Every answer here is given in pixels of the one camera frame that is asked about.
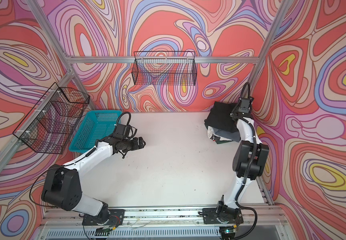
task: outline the laundry basket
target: laundry basket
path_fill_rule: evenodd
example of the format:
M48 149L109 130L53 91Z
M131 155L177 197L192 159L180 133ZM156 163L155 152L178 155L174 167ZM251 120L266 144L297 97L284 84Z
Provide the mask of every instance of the laundry basket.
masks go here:
M115 127L119 110L89 111L69 146L71 152L84 153L91 149L97 139L110 135Z

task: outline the wire basket frame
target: wire basket frame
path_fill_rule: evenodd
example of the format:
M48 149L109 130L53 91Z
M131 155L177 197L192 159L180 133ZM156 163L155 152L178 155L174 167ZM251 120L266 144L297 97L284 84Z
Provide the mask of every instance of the wire basket frame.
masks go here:
M90 97L74 88L57 86L56 90L51 90L52 86L47 91L54 92L49 102L38 110L39 113L34 120L24 131L20 131L20 136L17 136L16 130L28 117L29 112L13 131L13 135L35 152L62 154L89 104Z
M134 57L135 85L196 85L194 51L135 51Z

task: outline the metal mesh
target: metal mesh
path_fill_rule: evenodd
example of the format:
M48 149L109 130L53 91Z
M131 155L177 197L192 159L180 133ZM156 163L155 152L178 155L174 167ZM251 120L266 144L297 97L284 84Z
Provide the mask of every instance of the metal mesh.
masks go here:
M197 66L192 51L137 51L134 55L135 85L196 84Z
M58 88L19 139L35 152L62 154L88 104L89 95Z

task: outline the table surface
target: table surface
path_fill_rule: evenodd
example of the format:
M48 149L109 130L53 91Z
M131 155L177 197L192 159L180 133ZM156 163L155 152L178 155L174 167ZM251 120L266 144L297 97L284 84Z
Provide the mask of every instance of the table surface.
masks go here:
M84 176L82 191L110 207L217 204L236 175L232 161L239 143L207 138L208 114L132 113L130 125L145 148L102 161ZM264 203L256 181L241 203Z

